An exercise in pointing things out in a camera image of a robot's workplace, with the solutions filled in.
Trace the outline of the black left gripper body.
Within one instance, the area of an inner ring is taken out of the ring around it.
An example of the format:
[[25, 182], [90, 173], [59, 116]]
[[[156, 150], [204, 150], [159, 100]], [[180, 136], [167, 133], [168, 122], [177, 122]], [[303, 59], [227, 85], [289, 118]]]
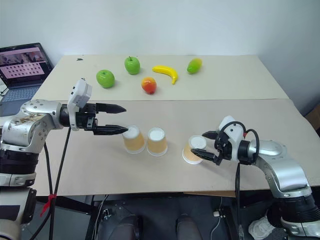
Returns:
[[97, 107], [95, 103], [87, 103], [75, 113], [76, 126], [85, 131], [94, 131], [96, 128]]

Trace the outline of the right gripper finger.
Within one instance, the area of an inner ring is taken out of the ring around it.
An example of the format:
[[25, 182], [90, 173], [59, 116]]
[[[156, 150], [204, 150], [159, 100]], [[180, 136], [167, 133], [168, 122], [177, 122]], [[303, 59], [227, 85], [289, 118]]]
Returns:
[[210, 131], [207, 131], [207, 132], [203, 133], [202, 136], [204, 138], [207, 138], [207, 139], [210, 139], [210, 140], [215, 140], [217, 138], [217, 136], [218, 136], [218, 133], [216, 131], [210, 130]]
[[203, 159], [203, 160], [208, 160], [211, 162], [214, 162], [216, 155], [213, 152], [209, 152], [205, 149], [200, 149], [200, 148], [192, 148], [190, 150], [194, 155], [197, 157]]

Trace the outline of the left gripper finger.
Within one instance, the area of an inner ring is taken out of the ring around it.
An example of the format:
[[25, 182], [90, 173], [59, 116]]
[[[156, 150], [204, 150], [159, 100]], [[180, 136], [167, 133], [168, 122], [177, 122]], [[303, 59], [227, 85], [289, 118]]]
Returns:
[[127, 110], [117, 104], [109, 104], [109, 103], [96, 103], [96, 113], [104, 112], [108, 114], [119, 114], [126, 112]]
[[96, 126], [93, 130], [94, 135], [112, 136], [127, 132], [129, 129], [120, 125], [107, 124], [105, 126]]

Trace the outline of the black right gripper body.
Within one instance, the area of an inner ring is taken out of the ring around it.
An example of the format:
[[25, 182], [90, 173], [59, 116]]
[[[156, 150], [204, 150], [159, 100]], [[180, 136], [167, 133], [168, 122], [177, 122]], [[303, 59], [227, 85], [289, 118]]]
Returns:
[[229, 142], [229, 136], [220, 131], [214, 142], [214, 148], [218, 151], [218, 156], [214, 157], [214, 163], [219, 166], [222, 160], [230, 161], [232, 158], [232, 144]]

